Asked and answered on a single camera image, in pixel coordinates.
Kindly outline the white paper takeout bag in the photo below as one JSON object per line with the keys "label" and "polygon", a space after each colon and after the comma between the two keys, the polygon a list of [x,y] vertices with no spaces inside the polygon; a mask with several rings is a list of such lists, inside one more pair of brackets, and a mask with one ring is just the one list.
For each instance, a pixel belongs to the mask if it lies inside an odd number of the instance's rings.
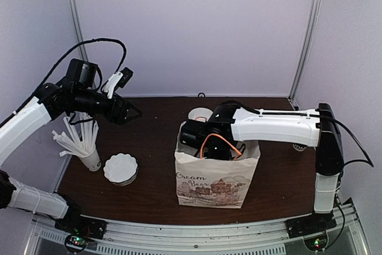
{"label": "white paper takeout bag", "polygon": [[174,152],[176,194],[179,205],[207,208],[241,208],[260,159],[258,141],[245,141],[236,161],[195,157],[195,148],[177,135]]}

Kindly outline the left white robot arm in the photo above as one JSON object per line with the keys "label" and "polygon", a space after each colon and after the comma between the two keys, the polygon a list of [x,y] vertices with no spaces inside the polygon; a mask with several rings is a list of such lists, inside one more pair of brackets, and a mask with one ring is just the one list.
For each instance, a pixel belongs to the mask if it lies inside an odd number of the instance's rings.
{"label": "left white robot arm", "polygon": [[[58,83],[44,83],[36,89],[24,107],[1,124],[1,162],[34,132],[65,113],[67,127],[79,124],[82,131],[98,132],[95,115],[111,123],[123,125],[138,119],[142,111],[116,94],[133,76],[129,68],[114,73],[104,85],[92,89],[99,67],[90,62],[73,59],[67,73]],[[86,227],[75,204],[56,193],[24,185],[1,171],[1,208],[14,207],[61,219],[74,234]]]}

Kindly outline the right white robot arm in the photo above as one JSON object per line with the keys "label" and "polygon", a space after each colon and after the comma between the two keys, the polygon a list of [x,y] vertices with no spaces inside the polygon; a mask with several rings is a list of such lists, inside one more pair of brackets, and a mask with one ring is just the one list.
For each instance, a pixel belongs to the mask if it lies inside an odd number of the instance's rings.
{"label": "right white robot arm", "polygon": [[188,119],[180,128],[180,142],[213,159],[227,160],[238,142],[292,143],[316,149],[315,197],[306,227],[318,232],[329,222],[335,190],[344,168],[341,133],[330,105],[302,111],[253,109],[235,100],[218,105],[205,122]]}

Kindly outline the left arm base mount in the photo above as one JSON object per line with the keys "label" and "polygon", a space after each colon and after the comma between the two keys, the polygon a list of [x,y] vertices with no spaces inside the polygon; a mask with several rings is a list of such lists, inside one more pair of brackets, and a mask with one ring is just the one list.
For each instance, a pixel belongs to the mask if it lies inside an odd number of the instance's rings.
{"label": "left arm base mount", "polygon": [[76,219],[54,219],[56,229],[76,235],[83,239],[103,239],[107,222],[100,219],[79,216]]}

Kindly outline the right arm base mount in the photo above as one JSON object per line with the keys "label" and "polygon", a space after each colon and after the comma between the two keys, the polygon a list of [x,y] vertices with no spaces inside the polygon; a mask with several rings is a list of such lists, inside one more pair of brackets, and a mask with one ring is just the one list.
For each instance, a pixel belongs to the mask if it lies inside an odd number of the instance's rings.
{"label": "right arm base mount", "polygon": [[333,213],[317,214],[288,219],[285,222],[289,238],[307,236],[334,228],[337,222]]}

